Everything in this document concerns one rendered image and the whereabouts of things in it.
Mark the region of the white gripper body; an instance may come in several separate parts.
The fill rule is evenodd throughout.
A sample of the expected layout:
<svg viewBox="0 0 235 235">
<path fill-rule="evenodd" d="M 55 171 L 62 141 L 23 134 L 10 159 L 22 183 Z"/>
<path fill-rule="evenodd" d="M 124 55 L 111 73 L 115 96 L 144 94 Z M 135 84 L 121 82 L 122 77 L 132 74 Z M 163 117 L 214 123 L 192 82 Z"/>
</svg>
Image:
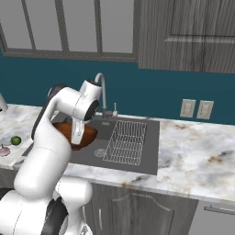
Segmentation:
<svg viewBox="0 0 235 235">
<path fill-rule="evenodd" d="M 84 123 L 80 119 L 73 118 L 71 143 L 79 145 L 84 135 Z"/>
</svg>

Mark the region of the brown bowl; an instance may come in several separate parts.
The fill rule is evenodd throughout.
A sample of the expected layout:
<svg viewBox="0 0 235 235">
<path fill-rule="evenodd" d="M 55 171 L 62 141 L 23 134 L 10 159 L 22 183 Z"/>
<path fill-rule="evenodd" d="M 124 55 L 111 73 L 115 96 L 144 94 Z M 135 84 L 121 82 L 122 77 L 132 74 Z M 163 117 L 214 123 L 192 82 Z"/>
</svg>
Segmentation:
<svg viewBox="0 0 235 235">
<path fill-rule="evenodd" d="M 67 140 L 72 139 L 72 124 L 67 122 L 55 122 L 53 126 L 62 133 Z M 71 144 L 73 151 L 79 151 L 81 148 L 84 148 L 91 144 L 97 135 L 97 130 L 92 128 L 90 125 L 84 126 L 84 135 L 79 144 Z"/>
</svg>

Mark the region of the grey sink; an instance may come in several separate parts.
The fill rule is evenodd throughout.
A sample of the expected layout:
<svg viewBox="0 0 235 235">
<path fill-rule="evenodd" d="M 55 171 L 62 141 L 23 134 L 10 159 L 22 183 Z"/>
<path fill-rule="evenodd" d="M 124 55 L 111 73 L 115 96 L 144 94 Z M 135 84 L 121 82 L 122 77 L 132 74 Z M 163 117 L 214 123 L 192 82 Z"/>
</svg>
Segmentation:
<svg viewBox="0 0 235 235">
<path fill-rule="evenodd" d="M 119 120 L 143 122 L 147 125 L 140 165 L 106 162 L 103 160 L 112 132 Z M 70 163 L 103 167 L 133 173 L 145 173 L 152 175 L 157 174 L 160 137 L 159 121 L 129 117 L 102 118 L 101 116 L 96 115 L 89 125 L 97 130 L 97 136 L 95 140 L 87 147 L 82 148 L 79 151 L 72 151 Z"/>
</svg>

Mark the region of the white cup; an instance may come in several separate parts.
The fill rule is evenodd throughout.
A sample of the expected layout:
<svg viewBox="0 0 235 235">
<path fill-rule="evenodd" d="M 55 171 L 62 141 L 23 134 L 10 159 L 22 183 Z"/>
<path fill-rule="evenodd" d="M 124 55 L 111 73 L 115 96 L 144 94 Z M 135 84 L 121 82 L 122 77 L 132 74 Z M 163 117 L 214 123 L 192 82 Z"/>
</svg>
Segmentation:
<svg viewBox="0 0 235 235">
<path fill-rule="evenodd" d="M 2 94 L 0 93 L 0 112 L 1 111 L 6 112 L 7 110 L 8 110 L 8 105 L 5 99 L 3 98 Z"/>
</svg>

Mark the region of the grey curved tap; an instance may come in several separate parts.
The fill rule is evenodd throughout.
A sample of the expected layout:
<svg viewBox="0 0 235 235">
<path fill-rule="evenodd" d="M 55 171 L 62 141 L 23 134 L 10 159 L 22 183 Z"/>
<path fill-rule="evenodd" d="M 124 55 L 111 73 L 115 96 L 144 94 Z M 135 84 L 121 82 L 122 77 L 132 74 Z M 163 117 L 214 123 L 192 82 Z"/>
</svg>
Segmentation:
<svg viewBox="0 0 235 235">
<path fill-rule="evenodd" d="M 101 82 L 102 85 L 102 98 L 103 98 L 103 111 L 102 111 L 102 117 L 108 118 L 113 116 L 112 111 L 108 111 L 106 107 L 106 83 L 105 83 L 105 77 L 102 73 L 98 73 L 95 77 L 95 82 Z"/>
</svg>

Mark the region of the grey framed window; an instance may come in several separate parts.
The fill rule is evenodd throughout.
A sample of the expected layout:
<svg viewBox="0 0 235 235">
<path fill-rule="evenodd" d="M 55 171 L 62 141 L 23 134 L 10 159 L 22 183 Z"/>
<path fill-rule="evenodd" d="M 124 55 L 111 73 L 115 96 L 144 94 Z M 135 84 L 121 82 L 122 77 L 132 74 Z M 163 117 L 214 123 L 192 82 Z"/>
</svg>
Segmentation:
<svg viewBox="0 0 235 235">
<path fill-rule="evenodd" d="M 133 62 L 136 0 L 0 0 L 6 56 Z"/>
</svg>

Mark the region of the grey wood base cupboard door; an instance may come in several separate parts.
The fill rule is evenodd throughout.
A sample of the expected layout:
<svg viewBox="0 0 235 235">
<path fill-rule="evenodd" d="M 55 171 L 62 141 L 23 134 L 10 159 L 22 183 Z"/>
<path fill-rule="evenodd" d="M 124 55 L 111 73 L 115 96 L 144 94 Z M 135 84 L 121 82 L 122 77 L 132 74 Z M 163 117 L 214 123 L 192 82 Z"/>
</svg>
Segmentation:
<svg viewBox="0 0 235 235">
<path fill-rule="evenodd" d="M 92 184 L 87 222 L 94 235 L 188 235 L 198 201 L 180 196 Z M 98 209 L 102 209 L 100 230 Z"/>
</svg>

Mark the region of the grey dishwasher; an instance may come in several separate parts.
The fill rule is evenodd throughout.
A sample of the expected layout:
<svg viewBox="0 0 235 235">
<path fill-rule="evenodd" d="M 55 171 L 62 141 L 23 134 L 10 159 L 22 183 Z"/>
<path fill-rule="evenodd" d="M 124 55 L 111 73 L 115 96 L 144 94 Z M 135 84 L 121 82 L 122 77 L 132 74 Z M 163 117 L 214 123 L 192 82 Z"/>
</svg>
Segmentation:
<svg viewBox="0 0 235 235">
<path fill-rule="evenodd" d="M 235 235 L 235 216 L 205 211 L 210 205 L 235 210 L 234 205 L 199 201 L 188 235 Z"/>
</svg>

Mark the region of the beige wall socket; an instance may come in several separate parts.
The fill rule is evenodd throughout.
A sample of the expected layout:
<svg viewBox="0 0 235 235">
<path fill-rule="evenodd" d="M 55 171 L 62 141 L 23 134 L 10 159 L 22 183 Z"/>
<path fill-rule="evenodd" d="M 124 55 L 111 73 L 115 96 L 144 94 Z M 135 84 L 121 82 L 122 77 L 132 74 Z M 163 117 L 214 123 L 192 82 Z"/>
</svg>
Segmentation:
<svg viewBox="0 0 235 235">
<path fill-rule="evenodd" d="M 213 101 L 201 100 L 196 117 L 199 119 L 210 119 L 213 105 L 214 105 Z"/>
<path fill-rule="evenodd" d="M 180 117 L 191 118 L 194 115 L 196 101 L 192 99 L 184 99 L 181 106 Z"/>
</svg>

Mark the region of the grey wood wall cupboard door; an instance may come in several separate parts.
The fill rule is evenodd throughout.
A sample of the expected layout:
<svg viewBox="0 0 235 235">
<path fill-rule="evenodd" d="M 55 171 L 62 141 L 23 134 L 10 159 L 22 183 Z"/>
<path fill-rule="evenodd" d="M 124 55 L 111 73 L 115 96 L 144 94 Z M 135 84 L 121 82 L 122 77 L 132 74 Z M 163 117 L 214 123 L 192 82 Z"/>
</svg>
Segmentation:
<svg viewBox="0 0 235 235">
<path fill-rule="evenodd" d="M 138 65 L 235 73 L 235 0 L 142 0 Z"/>
</svg>

